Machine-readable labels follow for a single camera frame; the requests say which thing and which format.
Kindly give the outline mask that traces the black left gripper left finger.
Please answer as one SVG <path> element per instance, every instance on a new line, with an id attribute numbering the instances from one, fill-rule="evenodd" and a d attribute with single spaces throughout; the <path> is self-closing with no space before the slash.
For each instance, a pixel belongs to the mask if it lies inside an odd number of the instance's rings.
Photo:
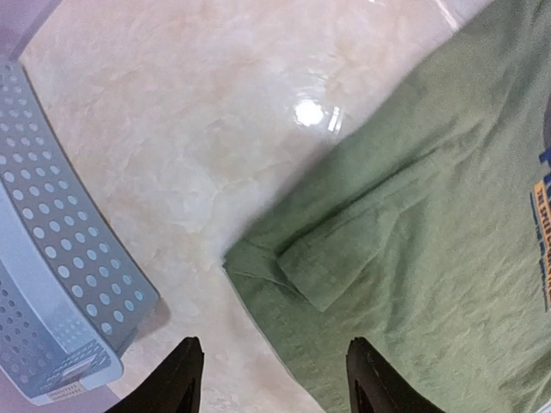
<path id="1" fill-rule="evenodd" d="M 186 337 L 142 384 L 107 413 L 197 413 L 203 367 L 200 340 Z"/>

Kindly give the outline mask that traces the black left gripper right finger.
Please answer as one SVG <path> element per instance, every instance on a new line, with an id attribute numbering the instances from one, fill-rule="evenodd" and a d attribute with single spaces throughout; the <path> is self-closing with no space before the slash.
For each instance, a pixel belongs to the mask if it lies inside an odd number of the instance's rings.
<path id="1" fill-rule="evenodd" d="M 413 389 L 364 337 L 350 342 L 346 368 L 354 413 L 443 413 Z"/>

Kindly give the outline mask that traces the green garment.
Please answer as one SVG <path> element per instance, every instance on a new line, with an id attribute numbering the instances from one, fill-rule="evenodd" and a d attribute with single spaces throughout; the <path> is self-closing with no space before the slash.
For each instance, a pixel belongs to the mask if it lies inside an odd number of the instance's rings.
<path id="1" fill-rule="evenodd" d="M 549 100 L 549 2 L 490 3 L 226 252 L 325 411 L 357 336 L 447 412 L 549 401 Z"/>

